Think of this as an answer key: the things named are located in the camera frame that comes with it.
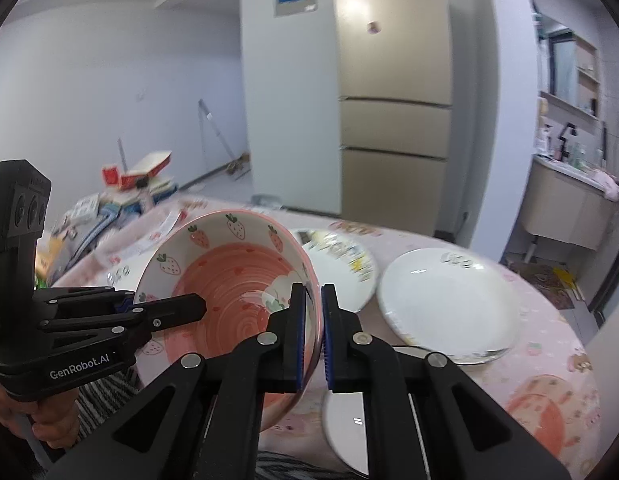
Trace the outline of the person's left hand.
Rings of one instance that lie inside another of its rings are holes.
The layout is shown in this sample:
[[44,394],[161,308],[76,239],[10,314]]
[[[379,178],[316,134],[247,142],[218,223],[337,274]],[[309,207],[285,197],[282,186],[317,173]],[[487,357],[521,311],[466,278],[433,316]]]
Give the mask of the person's left hand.
[[0,423],[19,438],[21,416],[32,418],[32,433],[51,448],[70,448],[78,440],[78,389],[51,396],[43,401],[18,402],[0,384]]

